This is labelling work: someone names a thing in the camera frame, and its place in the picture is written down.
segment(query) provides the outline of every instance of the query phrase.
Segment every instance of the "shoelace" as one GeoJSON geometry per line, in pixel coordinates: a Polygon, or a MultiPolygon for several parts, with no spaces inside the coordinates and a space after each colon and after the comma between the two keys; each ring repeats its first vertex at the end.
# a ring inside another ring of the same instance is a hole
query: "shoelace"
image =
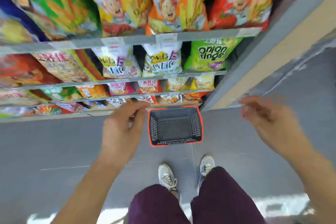
{"type": "Polygon", "coordinates": [[[210,163],[206,163],[204,165],[204,169],[205,169],[205,172],[202,172],[201,174],[203,176],[206,176],[211,171],[211,169],[213,169],[213,166],[210,163]]]}
{"type": "Polygon", "coordinates": [[[164,173],[162,176],[162,181],[168,185],[168,187],[172,190],[176,190],[176,186],[177,186],[177,179],[174,178],[173,182],[171,181],[171,176],[170,174],[164,173]]]}

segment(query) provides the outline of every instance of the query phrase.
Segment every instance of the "person's left hand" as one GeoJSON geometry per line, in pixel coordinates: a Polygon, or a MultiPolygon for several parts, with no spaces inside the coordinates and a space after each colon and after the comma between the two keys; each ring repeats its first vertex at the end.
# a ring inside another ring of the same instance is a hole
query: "person's left hand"
{"type": "Polygon", "coordinates": [[[99,159],[120,170],[128,163],[140,142],[147,107],[144,101],[126,103],[105,120],[99,159]]]}

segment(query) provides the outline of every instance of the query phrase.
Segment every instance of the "white sneaker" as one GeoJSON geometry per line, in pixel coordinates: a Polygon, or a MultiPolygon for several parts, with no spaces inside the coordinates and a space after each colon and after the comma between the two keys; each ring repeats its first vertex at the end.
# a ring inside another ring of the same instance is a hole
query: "white sneaker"
{"type": "Polygon", "coordinates": [[[159,166],[159,181],[160,184],[169,189],[169,191],[175,191],[178,196],[178,201],[181,202],[181,192],[177,186],[177,179],[174,178],[173,171],[166,163],[159,166]]]}
{"type": "Polygon", "coordinates": [[[201,184],[205,178],[205,176],[215,167],[215,160],[210,155],[204,155],[201,163],[199,165],[199,172],[201,173],[201,176],[199,178],[198,184],[197,184],[197,194],[200,193],[200,187],[201,184]]]}

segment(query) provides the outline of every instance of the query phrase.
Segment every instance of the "pant leg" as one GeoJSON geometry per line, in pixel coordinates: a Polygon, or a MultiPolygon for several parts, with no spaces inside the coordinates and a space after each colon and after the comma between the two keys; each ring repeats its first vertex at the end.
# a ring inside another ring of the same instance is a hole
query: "pant leg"
{"type": "Polygon", "coordinates": [[[253,200],[222,167],[204,178],[191,203],[194,224],[264,224],[253,200]]]}
{"type": "Polygon", "coordinates": [[[177,198],[160,184],[136,194],[128,216],[129,224],[190,224],[177,198]]]}

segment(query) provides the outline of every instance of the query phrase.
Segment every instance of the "green onion rings bag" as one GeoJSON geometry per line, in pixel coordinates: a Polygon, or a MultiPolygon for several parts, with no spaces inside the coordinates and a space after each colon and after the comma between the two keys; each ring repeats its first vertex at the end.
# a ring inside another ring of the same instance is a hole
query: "green onion rings bag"
{"type": "Polygon", "coordinates": [[[192,41],[190,56],[184,64],[184,69],[195,72],[225,69],[225,59],[242,39],[230,37],[192,41]]]}

